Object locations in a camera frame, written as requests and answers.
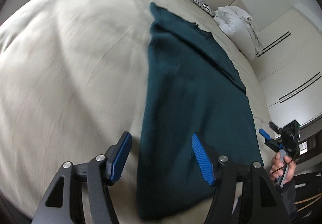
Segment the dark green cloth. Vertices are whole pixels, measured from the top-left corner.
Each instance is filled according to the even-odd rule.
[[[150,4],[155,21],[137,169],[142,219],[188,209],[214,193],[191,147],[200,132],[235,162],[262,163],[246,88],[209,32]]]

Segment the hand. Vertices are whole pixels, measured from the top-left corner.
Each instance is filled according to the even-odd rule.
[[[280,153],[276,153],[275,157],[273,158],[272,162],[273,162],[273,166],[272,169],[269,171],[269,173],[272,173],[273,171],[279,169],[280,167],[283,167],[283,162],[280,160],[281,155]],[[286,163],[290,163],[292,161],[292,158],[289,156],[284,156],[284,161]],[[291,179],[294,176],[294,172],[295,172],[295,162],[292,161],[289,164],[289,171],[287,172],[286,175],[286,179],[285,179],[285,183],[291,181]],[[275,180],[279,177],[283,175],[283,169],[278,170],[277,172],[275,172],[274,174],[270,175],[270,179],[272,182],[275,182]]]

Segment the blue ribbed pad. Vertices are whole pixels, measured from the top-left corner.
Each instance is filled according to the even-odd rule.
[[[213,185],[215,183],[215,177],[214,177],[214,171],[213,171],[213,165],[210,162],[205,150],[202,147],[202,144],[200,143],[200,140],[196,134],[192,135],[192,149],[194,151],[194,154],[197,158],[199,167],[201,169],[203,178],[205,181],[209,183],[209,185]]]

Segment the white comforter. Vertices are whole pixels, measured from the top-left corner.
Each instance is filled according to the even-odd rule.
[[[248,61],[190,1],[32,0],[0,27],[0,190],[29,216],[64,161],[87,162],[130,131],[133,148],[110,193],[121,224],[143,223],[135,193],[151,1],[213,33],[246,86],[256,128],[269,121]],[[274,154],[263,143],[259,136],[268,166]],[[202,223],[210,201],[159,223]]]

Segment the beige bed sheet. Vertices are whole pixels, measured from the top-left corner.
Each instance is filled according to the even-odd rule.
[[[248,61],[190,1],[32,0],[0,27],[0,190],[30,217],[64,161],[88,162],[130,131],[133,148],[110,193],[121,224],[146,223],[135,194],[151,1],[213,33],[246,86],[256,128],[269,121]],[[263,143],[268,166],[274,153]],[[203,223],[210,202],[158,223]]]

